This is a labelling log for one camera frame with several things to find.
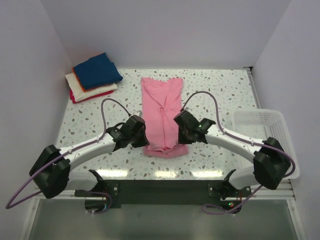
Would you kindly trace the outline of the pink t shirt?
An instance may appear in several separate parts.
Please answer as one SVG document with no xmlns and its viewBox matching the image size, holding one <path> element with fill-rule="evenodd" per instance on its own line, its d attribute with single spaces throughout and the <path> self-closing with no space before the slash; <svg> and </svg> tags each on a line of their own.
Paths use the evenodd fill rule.
<svg viewBox="0 0 320 240">
<path fill-rule="evenodd" d="M 188 147 L 178 143 L 179 127 L 174 121 L 182 109 L 182 78 L 166 81 L 143 77 L 141 84 L 142 118 L 146 125 L 149 145 L 145 156 L 173 159 L 189 153 Z"/>
</svg>

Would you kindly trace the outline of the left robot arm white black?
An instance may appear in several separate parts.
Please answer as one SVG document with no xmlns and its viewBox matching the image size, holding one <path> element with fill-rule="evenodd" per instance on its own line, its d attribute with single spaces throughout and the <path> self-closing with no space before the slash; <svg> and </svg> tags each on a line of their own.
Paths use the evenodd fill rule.
<svg viewBox="0 0 320 240">
<path fill-rule="evenodd" d="M 146 122 L 140 116 L 132 115 L 125 123 L 109 127 L 97 137 L 74 146 L 47 146 L 32 166 L 29 175 L 45 198 L 52 199 L 67 189 L 75 189 L 70 185 L 70 172 L 76 167 L 128 145 L 140 148 L 148 144 Z"/>
</svg>

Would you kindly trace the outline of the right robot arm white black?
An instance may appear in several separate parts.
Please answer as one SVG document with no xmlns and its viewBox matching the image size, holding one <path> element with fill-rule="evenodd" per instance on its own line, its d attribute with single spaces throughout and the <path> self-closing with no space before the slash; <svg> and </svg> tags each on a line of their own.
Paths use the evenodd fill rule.
<svg viewBox="0 0 320 240">
<path fill-rule="evenodd" d="M 243 188 L 253 185 L 276 190 L 282 179 L 295 171 L 293 159 L 273 137 L 266 140 L 248 137 L 223 128 L 219 121 L 208 118 L 197 120 L 187 110 L 176 115 L 174 121 L 178 125 L 179 143 L 214 145 L 251 163 L 247 168 L 231 170 L 215 188 L 223 198 L 233 197 Z"/>
</svg>

